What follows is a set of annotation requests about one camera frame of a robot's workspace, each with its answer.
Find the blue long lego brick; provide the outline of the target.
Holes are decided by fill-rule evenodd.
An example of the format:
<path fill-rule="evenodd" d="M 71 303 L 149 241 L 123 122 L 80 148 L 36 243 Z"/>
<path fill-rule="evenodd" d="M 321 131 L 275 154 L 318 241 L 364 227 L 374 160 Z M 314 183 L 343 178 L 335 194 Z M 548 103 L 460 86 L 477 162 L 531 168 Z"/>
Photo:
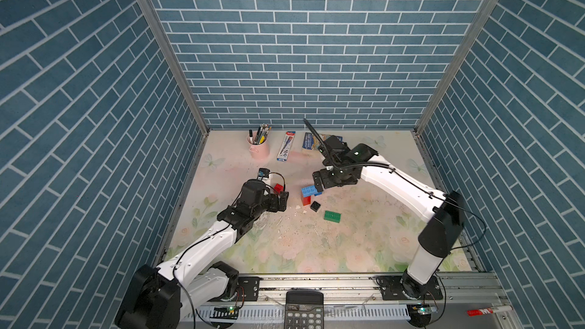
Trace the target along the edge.
<path fill-rule="evenodd" d="M 315 185 L 308 186 L 308 187 L 303 187 L 301 189 L 301 192 L 302 192 L 303 198 L 306 198 L 308 196 L 318 196 L 318 195 L 321 194 L 321 192 L 319 192 L 317 190 L 317 188 L 316 188 Z"/>

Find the green long lego brick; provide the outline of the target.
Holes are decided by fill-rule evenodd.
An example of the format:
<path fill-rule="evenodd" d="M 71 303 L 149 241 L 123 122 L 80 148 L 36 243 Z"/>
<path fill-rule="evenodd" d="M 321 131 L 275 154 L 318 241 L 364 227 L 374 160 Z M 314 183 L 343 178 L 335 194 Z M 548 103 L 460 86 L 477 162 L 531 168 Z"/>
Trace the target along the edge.
<path fill-rule="evenodd" d="M 329 222 L 340 223 L 341 222 L 341 214 L 326 210 L 324 212 L 324 220 L 329 221 Z"/>

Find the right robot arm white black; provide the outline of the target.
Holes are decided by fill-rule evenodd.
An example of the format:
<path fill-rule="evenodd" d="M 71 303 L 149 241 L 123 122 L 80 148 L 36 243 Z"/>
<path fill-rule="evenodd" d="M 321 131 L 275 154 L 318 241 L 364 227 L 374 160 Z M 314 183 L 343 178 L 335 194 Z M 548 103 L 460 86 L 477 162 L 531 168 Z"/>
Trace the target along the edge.
<path fill-rule="evenodd" d="M 359 144 L 353 149 L 336 136 L 323 140 L 318 134 L 317 149 L 324 168 L 312 174 L 317 191 L 368 182 L 408 207 L 426 223 L 418 236 L 419 247 L 402 275 L 402 291 L 419 299 L 441 263 L 458 241 L 469 212 L 460 193 L 444 193 L 421 183 L 387 161 L 375 149 Z"/>

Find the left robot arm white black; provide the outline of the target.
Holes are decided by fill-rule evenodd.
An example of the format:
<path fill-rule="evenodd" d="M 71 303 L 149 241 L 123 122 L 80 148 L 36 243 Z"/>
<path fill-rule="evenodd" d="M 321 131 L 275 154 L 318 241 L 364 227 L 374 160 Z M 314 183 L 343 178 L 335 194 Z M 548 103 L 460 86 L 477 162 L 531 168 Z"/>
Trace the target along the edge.
<path fill-rule="evenodd" d="M 216 258 L 236 244 L 264 213 L 286 210 L 289 194 L 262 179 L 242 185 L 235 201 L 196 242 L 156 267 L 133 275 L 114 323 L 119 328 L 176 328 L 212 299 L 230 299 L 239 271 Z"/>

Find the black lego brick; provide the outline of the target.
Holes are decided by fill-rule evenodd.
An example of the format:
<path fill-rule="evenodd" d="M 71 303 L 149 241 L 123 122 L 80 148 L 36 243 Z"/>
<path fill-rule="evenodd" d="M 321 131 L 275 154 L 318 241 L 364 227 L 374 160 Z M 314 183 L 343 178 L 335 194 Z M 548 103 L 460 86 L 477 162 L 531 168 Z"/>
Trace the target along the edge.
<path fill-rule="evenodd" d="M 320 207 L 321 207 L 321 204 L 319 204 L 316 201 L 310 205 L 311 210 L 313 210 L 314 212 L 318 212 Z"/>

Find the pink pen holder cup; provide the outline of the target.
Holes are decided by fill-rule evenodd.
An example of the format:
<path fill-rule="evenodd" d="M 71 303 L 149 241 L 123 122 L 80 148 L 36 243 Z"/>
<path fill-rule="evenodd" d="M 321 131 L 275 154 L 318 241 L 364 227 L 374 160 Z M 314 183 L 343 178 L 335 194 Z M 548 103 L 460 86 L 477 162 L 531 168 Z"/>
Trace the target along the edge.
<path fill-rule="evenodd" d="M 253 143 L 252 138 L 248 138 L 249 144 L 249 153 L 251 158 L 254 160 L 260 161 L 265 160 L 270 155 L 270 146 L 268 141 L 264 141 L 263 143 L 257 145 Z"/>

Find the white red pen box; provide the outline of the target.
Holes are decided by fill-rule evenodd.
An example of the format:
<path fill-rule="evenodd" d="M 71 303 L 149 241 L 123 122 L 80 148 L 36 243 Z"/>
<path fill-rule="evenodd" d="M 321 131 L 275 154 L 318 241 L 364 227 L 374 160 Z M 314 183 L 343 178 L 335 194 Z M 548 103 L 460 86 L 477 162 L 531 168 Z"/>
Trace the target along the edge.
<path fill-rule="evenodd" d="M 295 131 L 287 131 L 283 138 L 282 145 L 280 146 L 280 151 L 277 155 L 277 161 L 287 161 L 289 158 L 290 150 L 292 149 L 293 141 L 295 139 L 296 132 Z"/>

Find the pens in cup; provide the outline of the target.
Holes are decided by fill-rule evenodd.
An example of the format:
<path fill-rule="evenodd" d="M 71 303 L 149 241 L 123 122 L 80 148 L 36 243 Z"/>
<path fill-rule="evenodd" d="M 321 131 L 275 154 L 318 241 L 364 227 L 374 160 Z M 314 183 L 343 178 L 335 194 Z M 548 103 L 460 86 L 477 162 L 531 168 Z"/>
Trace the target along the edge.
<path fill-rule="evenodd" d="M 270 131 L 271 126 L 268 124 L 262 124 L 256 130 L 250 129 L 248 131 L 248 142 L 252 146 L 260 146 L 266 141 Z"/>

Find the black calculator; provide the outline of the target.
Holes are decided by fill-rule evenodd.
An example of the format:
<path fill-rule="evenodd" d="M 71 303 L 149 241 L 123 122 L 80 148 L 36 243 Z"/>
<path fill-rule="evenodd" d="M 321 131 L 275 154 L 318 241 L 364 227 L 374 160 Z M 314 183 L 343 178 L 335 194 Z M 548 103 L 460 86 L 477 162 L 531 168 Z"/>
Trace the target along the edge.
<path fill-rule="evenodd" d="M 323 329 L 324 294 L 313 289 L 293 289 L 286 293 L 285 329 Z"/>

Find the red white marker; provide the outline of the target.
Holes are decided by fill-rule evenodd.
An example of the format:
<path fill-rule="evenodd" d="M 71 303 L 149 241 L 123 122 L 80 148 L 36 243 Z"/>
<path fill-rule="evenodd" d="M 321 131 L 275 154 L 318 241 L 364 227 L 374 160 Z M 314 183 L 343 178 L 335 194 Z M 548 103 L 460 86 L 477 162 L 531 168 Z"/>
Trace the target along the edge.
<path fill-rule="evenodd" d="M 512 306 L 495 306 L 490 308 L 468 310 L 467 315 L 470 317 L 480 315 L 493 315 L 502 312 L 511 312 L 512 310 L 513 310 Z"/>

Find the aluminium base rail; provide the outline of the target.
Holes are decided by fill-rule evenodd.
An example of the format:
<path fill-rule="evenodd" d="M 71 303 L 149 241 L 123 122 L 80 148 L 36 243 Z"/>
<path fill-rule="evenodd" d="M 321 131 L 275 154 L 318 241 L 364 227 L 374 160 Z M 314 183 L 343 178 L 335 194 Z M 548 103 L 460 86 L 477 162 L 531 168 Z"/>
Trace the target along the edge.
<path fill-rule="evenodd" d="M 212 299 L 176 328 L 284 328 L 286 293 L 324 294 L 323 328 L 517 328 L 514 310 L 470 317 L 468 310 L 511 306 L 494 274 L 435 274 L 419 299 L 405 296 L 399 274 L 239 275 L 230 299 Z"/>

